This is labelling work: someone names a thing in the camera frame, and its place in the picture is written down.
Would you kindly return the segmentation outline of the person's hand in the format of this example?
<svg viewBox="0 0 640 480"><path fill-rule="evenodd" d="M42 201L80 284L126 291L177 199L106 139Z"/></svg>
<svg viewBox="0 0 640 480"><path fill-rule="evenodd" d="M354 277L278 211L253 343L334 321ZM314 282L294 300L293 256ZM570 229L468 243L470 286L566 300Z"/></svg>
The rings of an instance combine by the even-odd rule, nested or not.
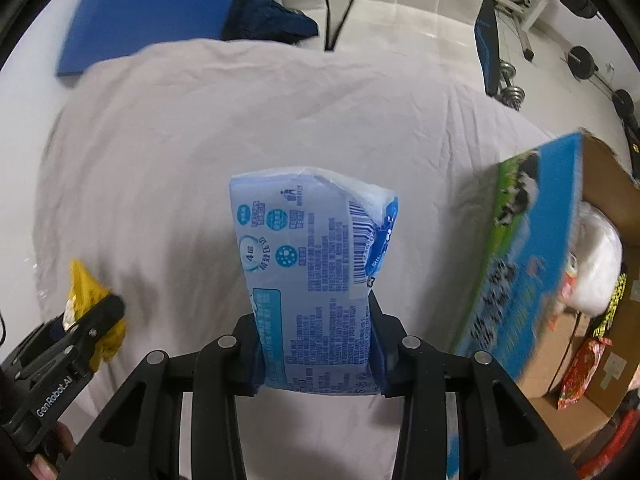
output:
<svg viewBox="0 0 640 480"><path fill-rule="evenodd" d="M44 444L44 454L36 454L28 469L38 480L55 480L76 448L76 443L70 428L57 422Z"/></svg>

